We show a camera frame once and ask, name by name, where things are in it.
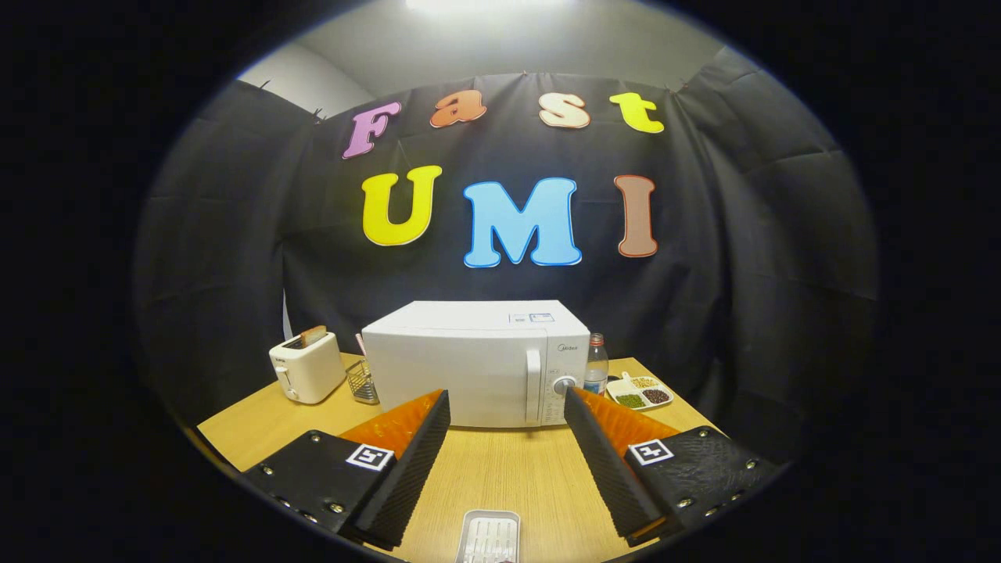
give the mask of bread slice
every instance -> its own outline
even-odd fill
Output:
[[[306,348],[313,344],[319,342],[320,339],[326,336],[326,326],[319,325],[318,327],[313,327],[308,331],[303,331],[299,338],[302,339],[302,348]]]

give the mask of microwave door handle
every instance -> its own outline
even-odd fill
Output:
[[[543,379],[543,360],[538,350],[525,353],[526,396],[525,422],[528,426],[539,426],[539,396]]]

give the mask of ceiling light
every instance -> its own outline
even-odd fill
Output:
[[[503,8],[535,8],[569,4],[574,0],[406,0],[406,7],[435,12],[485,11]]]

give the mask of yellow letter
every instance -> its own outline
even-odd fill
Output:
[[[591,116],[588,115],[587,111],[581,109],[584,107],[584,100],[575,94],[558,94],[556,92],[543,94],[539,98],[539,105],[543,106],[543,110],[539,112],[539,118],[551,127],[580,129],[591,123]]]
[[[657,105],[652,101],[647,101],[636,92],[626,92],[616,94],[609,98],[612,103],[618,103],[623,111],[623,119],[630,127],[645,133],[660,133],[664,130],[664,123],[651,121],[647,117],[648,109],[657,109]]]
[[[396,184],[396,174],[379,174],[361,182],[365,204],[361,210],[361,228],[365,236],[380,246],[396,246],[413,242],[427,230],[431,222],[431,191],[434,178],[441,175],[441,166],[420,166],[406,174],[413,182],[413,204],[405,222],[389,222],[389,191]]]

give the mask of metal tray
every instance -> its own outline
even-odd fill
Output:
[[[455,563],[518,563],[522,519],[514,512],[466,512]]]

